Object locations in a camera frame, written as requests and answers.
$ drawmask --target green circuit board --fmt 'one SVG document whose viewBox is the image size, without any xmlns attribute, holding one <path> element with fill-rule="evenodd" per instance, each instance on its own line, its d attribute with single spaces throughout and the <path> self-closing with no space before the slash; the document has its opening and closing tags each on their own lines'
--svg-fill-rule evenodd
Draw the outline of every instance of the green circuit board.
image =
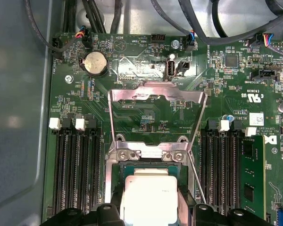
<svg viewBox="0 0 283 226">
<path fill-rule="evenodd" d="M 73 35 L 59 34 L 59 39 L 66 43 Z M 96 124 L 96 130 L 91 129 L 91 133 L 98 136 L 95 145 L 89 146 L 89 142 L 93 142 L 93 135 L 88 138 L 89 141 L 82 141 L 82 144 L 88 143 L 90 155 L 95 148 L 99 150 L 96 161 L 85 163 L 84 167 L 88 169 L 85 172 L 85 180 L 88 181 L 85 192 L 92 190 L 91 187 L 96 188 L 98 194 L 93 202 L 103 202 L 105 154 L 112 141 L 108 91 L 135 89 L 144 81 L 169 80 L 180 90 L 203 90 L 208 95 L 192 148 L 197 166 L 200 161 L 200 130 L 206 127 L 208 120 L 219 123 L 224 116 L 232 115 L 235 121 L 241 122 L 243 130 L 257 127 L 255 157 L 241 160 L 240 206 L 262 218 L 269 218 L 272 224 L 277 225 L 277 211 L 283 210 L 283 113 L 278 111 L 279 104 L 283 102 L 283 56 L 264 47 L 246 47 L 243 41 L 212 47 L 199 39 L 196 39 L 193 51 L 186 52 L 184 38 L 166 36 L 163 43 L 151 43 L 151 35 L 93 34 L 93 51 L 102 52 L 109 62 L 109 72 L 100 78 L 89 77 L 80 68 L 80 58 L 91 51 L 80 40 L 64 52 L 62 60 L 53 60 L 50 117 L 60 118 L 61 121 L 70 119 L 72 123 L 76 118 L 86 118 L 90 119 L 89 123 L 92 121 Z M 174 40 L 180 43 L 178 49 L 172 48 L 171 42 Z M 274 41 L 272 45 L 283 50 L 281 41 Z M 180 76 L 166 79 L 165 66 L 170 54 L 175 55 L 176 67 L 185 61 L 189 62 L 190 68 Z M 268 70 L 271 76 L 254 77 L 260 70 Z M 71 75 L 73 82 L 66 83 L 66 75 Z M 166 101 L 164 97 L 119 101 L 113 103 L 115 131 L 116 134 L 122 134 L 126 141 L 143 141 L 148 145 L 176 142 L 180 136 L 190 136 L 197 108 L 199 106 L 191 102 Z M 53 207 L 57 199 L 54 195 L 55 183 L 58 183 L 55 166 L 57 161 L 60 161 L 60 165 L 64 164 L 62 159 L 74 143 L 62 145 L 64 152 L 60 153 L 61 159 L 57 160 L 56 149 L 60 147 L 57 145 L 57 134 L 49 130 L 43 221 L 57 210 L 80 207 L 75 187 L 72 187 L 73 196 L 65 194 L 65 190 L 61 195 L 62 199 L 65 196 L 71 199 L 70 203 L 62 202 L 59 208 Z M 253 168 L 255 170 L 252 170 L 254 161 L 258 162 Z M 91 175 L 94 173 L 98 177 L 96 184 L 92 184 Z M 71 186 L 71 182 L 64 180 L 60 186 L 63 187 L 64 183 Z M 250 201 L 249 195 L 262 198 Z M 92 206 L 90 197 L 84 202 L 88 203 L 85 209 L 88 212 Z"/>
</svg>

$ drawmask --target dimm slot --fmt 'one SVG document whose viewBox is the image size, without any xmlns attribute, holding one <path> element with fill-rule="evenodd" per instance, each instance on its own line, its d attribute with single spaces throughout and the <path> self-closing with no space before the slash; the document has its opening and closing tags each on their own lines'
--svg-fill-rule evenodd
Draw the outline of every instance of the dimm slot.
<svg viewBox="0 0 283 226">
<path fill-rule="evenodd" d="M 99 203 L 100 190 L 100 138 L 94 134 L 91 149 L 91 189 L 90 189 L 90 209 Z"/>
<path fill-rule="evenodd" d="M 55 171 L 54 171 L 54 181 L 53 181 L 53 204 L 52 204 L 52 214 L 56 215 L 58 213 L 58 183 L 59 183 L 59 157 L 60 157 L 60 145 L 62 137 L 57 134 L 56 139 L 56 156 L 55 156 Z"/>
</svg>

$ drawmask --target mounting hole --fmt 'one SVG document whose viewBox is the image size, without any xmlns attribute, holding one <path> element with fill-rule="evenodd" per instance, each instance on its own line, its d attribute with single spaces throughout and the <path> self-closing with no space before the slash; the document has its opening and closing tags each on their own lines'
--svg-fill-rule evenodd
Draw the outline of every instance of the mounting hole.
<svg viewBox="0 0 283 226">
<path fill-rule="evenodd" d="M 123 134 L 117 134 L 116 141 L 126 141 L 126 139 Z"/>
<path fill-rule="evenodd" d="M 180 137 L 177 139 L 177 142 L 178 142 L 178 143 L 189 142 L 189 139 L 188 139 L 186 136 L 180 136 Z"/>
</svg>

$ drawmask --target black connector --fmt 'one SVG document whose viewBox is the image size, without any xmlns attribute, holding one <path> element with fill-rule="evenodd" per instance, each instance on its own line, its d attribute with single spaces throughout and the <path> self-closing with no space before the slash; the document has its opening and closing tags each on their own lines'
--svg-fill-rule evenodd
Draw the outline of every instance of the black connector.
<svg viewBox="0 0 283 226">
<path fill-rule="evenodd" d="M 151 43 L 152 44 L 164 44 L 166 42 L 165 34 L 152 34 Z"/>
<path fill-rule="evenodd" d="M 192 52 L 195 49 L 195 41 L 191 34 L 186 36 L 184 48 L 186 52 Z"/>
<path fill-rule="evenodd" d="M 85 29 L 85 35 L 82 37 L 82 43 L 85 46 L 85 48 L 91 48 L 92 49 L 92 37 L 90 33 L 88 32 L 88 29 Z"/>
<path fill-rule="evenodd" d="M 277 71 L 257 69 L 250 74 L 250 80 L 253 81 L 255 79 L 273 79 L 278 81 Z"/>
<path fill-rule="evenodd" d="M 53 45 L 53 47 L 56 47 L 56 48 L 62 48 L 63 42 L 59 38 L 53 38 L 52 39 L 52 45 Z M 60 59 L 60 60 L 63 59 L 63 53 L 62 52 L 59 53 L 59 52 L 52 50 L 51 53 L 56 59 Z"/>
<path fill-rule="evenodd" d="M 189 70 L 189 68 L 190 68 L 190 62 L 182 60 L 178 64 L 177 73 L 184 74 L 187 70 Z"/>
<path fill-rule="evenodd" d="M 259 47 L 264 45 L 264 37 L 263 34 L 256 34 L 253 38 L 246 40 L 245 46 L 248 47 Z"/>
</svg>

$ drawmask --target cable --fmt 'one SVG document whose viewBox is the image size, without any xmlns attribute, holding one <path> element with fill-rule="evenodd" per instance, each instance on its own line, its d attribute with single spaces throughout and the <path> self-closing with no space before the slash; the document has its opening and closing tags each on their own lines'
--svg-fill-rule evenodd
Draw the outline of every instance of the cable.
<svg viewBox="0 0 283 226">
<path fill-rule="evenodd" d="M 278 53 L 278 54 L 283 55 L 283 51 L 281 51 L 281 50 L 279 50 L 279 49 L 273 47 L 272 45 L 269 45 L 267 48 L 270 49 L 270 50 L 272 50 L 272 51 L 274 51 L 274 52 L 276 52 L 276 53 Z"/>
<path fill-rule="evenodd" d="M 281 15 L 280 17 L 270 21 L 269 23 L 263 26 L 260 26 L 254 30 L 251 30 L 249 32 L 245 32 L 243 34 L 239 34 L 239 35 L 235 35 L 235 36 L 227 37 L 227 38 L 208 38 L 205 35 L 202 27 L 200 26 L 198 22 L 198 19 L 195 15 L 195 12 L 193 10 L 190 0 L 178 0 L 178 2 L 189 24 L 191 25 L 191 27 L 193 27 L 198 37 L 207 45 L 212 45 L 212 46 L 225 45 L 225 44 L 229 44 L 229 43 L 233 43 L 239 40 L 253 37 L 257 33 L 262 33 L 266 30 L 269 30 L 283 21 L 283 15 Z"/>
<path fill-rule="evenodd" d="M 212 19 L 213 19 L 214 27 L 221 38 L 226 38 L 227 35 L 220 24 L 219 15 L 218 15 L 219 0 L 211 0 L 211 2 L 212 2 Z"/>
<path fill-rule="evenodd" d="M 64 7 L 64 20 L 63 20 L 63 32 L 68 32 L 68 20 L 69 20 L 69 0 L 65 0 Z"/>
<path fill-rule="evenodd" d="M 122 0 L 115 0 L 114 18 L 113 18 L 111 29 L 110 29 L 111 34 L 117 33 L 119 21 L 121 19 L 121 14 L 122 14 Z"/>
<path fill-rule="evenodd" d="M 176 28 L 177 30 L 179 30 L 180 32 L 188 35 L 190 32 L 184 28 L 182 28 L 180 25 L 178 25 L 174 20 L 172 20 L 165 12 L 164 10 L 160 7 L 159 3 L 157 2 L 157 0 L 151 0 L 152 6 L 154 7 L 154 9 L 156 10 L 156 12 L 158 12 L 158 14 L 165 20 L 167 21 L 169 24 L 171 24 L 174 28 Z"/>
<path fill-rule="evenodd" d="M 58 52 L 58 53 L 61 53 L 61 52 L 64 52 L 65 50 L 69 49 L 69 47 L 72 46 L 72 44 L 74 44 L 74 42 L 76 41 L 76 37 L 73 37 L 65 46 L 63 46 L 62 48 L 57 48 L 57 47 L 54 47 L 53 45 L 51 45 L 50 43 L 48 43 L 45 38 L 42 36 L 37 24 L 36 24 L 36 21 L 34 20 L 34 17 L 33 17 L 33 12 L 32 12 L 32 8 L 31 8 L 31 5 L 30 5 L 30 0 L 24 0 L 24 3 L 25 3 L 25 10 L 26 10 L 26 13 L 27 13 L 27 16 L 28 16 L 28 19 L 29 19 L 29 22 L 30 22 L 30 25 L 32 26 L 33 30 L 35 31 L 38 39 L 44 44 L 46 45 L 49 49 L 51 49 L 52 51 L 55 51 L 55 52 Z"/>
<path fill-rule="evenodd" d="M 76 0 L 69 0 L 69 20 L 68 28 L 69 32 L 75 32 L 75 14 L 76 14 Z"/>
<path fill-rule="evenodd" d="M 270 45 L 270 43 L 271 43 L 271 40 L 272 40 L 273 36 L 274 36 L 274 34 L 271 34 L 271 35 L 269 36 L 269 38 L 268 38 L 268 42 L 267 42 L 267 44 L 268 44 L 268 45 Z"/>
<path fill-rule="evenodd" d="M 276 16 L 283 14 L 283 7 L 276 0 L 265 0 L 269 10 Z"/>
<path fill-rule="evenodd" d="M 93 31 L 94 33 L 100 33 L 100 31 L 99 31 L 99 29 L 98 29 L 98 27 L 97 27 L 95 18 L 94 18 L 94 16 L 93 16 L 93 12 L 92 12 L 92 10 L 91 10 L 91 7 L 90 7 L 88 1 L 87 1 L 87 0 L 82 0 L 82 2 L 83 2 L 83 5 L 84 5 L 84 8 L 85 8 L 85 10 L 86 10 L 86 14 L 87 14 L 87 16 L 88 16 L 88 20 L 89 20 L 89 22 L 90 22 L 92 31 Z"/>
<path fill-rule="evenodd" d="M 95 1 L 89 0 L 89 5 L 90 5 L 91 10 L 93 12 L 93 15 L 95 17 L 95 20 L 97 21 L 97 25 L 99 27 L 100 33 L 106 33 L 106 29 L 105 29 L 102 17 L 100 16 L 99 8 L 96 5 Z"/>
</svg>

